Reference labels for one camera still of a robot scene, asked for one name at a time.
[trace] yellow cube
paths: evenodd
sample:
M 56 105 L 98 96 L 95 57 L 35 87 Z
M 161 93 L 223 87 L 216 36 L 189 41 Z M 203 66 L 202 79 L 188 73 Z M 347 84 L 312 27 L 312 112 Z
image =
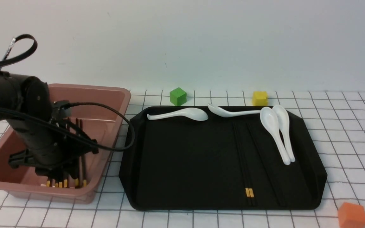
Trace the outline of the yellow cube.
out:
M 268 96 L 265 91 L 254 91 L 252 98 L 253 106 L 267 106 L 268 105 Z

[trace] spoon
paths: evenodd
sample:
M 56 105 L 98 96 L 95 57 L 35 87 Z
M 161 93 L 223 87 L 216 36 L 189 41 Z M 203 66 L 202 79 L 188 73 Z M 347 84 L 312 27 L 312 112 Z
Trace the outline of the spoon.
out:
M 294 152 L 292 151 L 291 140 L 290 140 L 290 117 L 288 116 L 287 110 L 281 105 L 274 105 L 272 110 L 278 117 L 278 126 L 283 134 L 285 149 L 287 150 L 288 157 L 291 162 L 295 162 Z
M 194 121 L 206 121 L 208 119 L 207 113 L 199 108 L 184 108 L 177 111 L 153 116 L 147 114 L 147 118 L 150 121 L 178 116 L 187 117 L 193 119 Z
M 272 138 L 274 139 L 284 164 L 289 165 L 291 161 L 288 157 L 287 151 L 285 150 L 284 144 L 281 141 L 277 115 L 271 108 L 264 107 L 261 109 L 260 120 L 264 128 L 271 134 Z
M 209 110 L 220 117 L 238 117 L 243 115 L 249 115 L 249 114 L 258 114 L 260 113 L 260 110 L 252 110 L 252 111 L 226 111 L 221 107 L 218 107 L 213 104 L 208 104 Z

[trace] green cube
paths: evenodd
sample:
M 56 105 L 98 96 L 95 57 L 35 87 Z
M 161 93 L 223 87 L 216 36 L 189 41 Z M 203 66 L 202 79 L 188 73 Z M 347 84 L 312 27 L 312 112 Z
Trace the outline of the green cube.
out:
M 170 102 L 175 106 L 181 106 L 187 102 L 187 93 L 180 87 L 170 92 Z

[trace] black tray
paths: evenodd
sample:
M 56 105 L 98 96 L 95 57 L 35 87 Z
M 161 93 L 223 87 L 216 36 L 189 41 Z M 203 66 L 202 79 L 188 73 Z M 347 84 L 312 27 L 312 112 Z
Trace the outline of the black tray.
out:
M 296 161 L 282 162 L 259 114 L 209 120 L 149 121 L 187 107 L 150 107 L 131 119 L 136 143 L 123 153 L 119 177 L 137 210 L 303 210 L 319 206 L 327 173 L 303 119 L 290 115 Z M 222 107 L 229 111 L 262 107 Z M 130 141 L 130 131 L 126 144 Z M 246 188 L 253 190 L 248 197 Z

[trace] white wall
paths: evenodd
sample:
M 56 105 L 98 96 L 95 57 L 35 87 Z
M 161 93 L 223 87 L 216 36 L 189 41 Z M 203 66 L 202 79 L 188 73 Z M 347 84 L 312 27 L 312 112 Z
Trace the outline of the white wall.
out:
M 0 58 L 22 33 L 48 83 L 365 91 L 365 0 L 0 0 Z

